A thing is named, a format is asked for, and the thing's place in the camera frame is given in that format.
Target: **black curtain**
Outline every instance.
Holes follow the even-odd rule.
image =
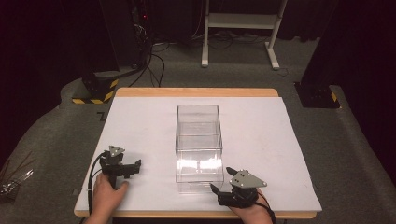
[[[303,42],[322,37],[338,0],[289,0],[278,37]]]
[[[301,84],[342,87],[375,155],[396,184],[396,3],[340,0]]]
[[[58,0],[0,4],[0,165],[25,132],[61,102],[62,87],[82,76]]]

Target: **transparent acrylic container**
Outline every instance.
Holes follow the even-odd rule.
[[[210,184],[221,189],[222,143],[217,105],[177,107],[177,176],[180,193],[211,192]]]

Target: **white metal stand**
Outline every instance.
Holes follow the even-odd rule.
[[[209,27],[222,28],[244,28],[244,29],[263,29],[273,30],[270,42],[265,42],[265,49],[271,61],[274,70],[279,69],[274,53],[274,44],[276,35],[282,22],[283,12],[285,11],[288,0],[281,0],[279,11],[276,15],[257,15],[257,14],[229,14],[229,13],[209,13],[209,2],[206,0],[205,9],[205,33],[204,45],[202,50],[202,67],[209,66],[209,48],[208,48],[208,32]]]

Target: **hand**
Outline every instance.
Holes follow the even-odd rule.
[[[111,214],[120,205],[128,186],[129,183],[125,181],[115,190],[111,187],[108,176],[99,174],[93,187],[92,213],[85,223],[107,223]]]
[[[268,203],[260,195],[256,202],[268,206]],[[230,209],[239,216],[245,224],[272,224],[271,217],[267,210],[257,204],[253,204],[248,208],[230,207]]]

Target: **wooden table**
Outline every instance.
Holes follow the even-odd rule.
[[[227,207],[218,205],[213,193],[177,193],[177,105],[202,103],[219,105],[224,168],[247,169],[266,181],[268,187],[262,191],[277,218],[312,218],[321,211],[286,107],[276,90],[120,88],[93,160],[113,145],[126,149],[124,164],[141,159],[142,167],[140,174],[127,180],[131,189],[113,217],[237,218]],[[89,215],[88,176],[89,172],[75,207],[79,217]],[[228,178],[231,176],[226,174],[224,185],[228,185]]]

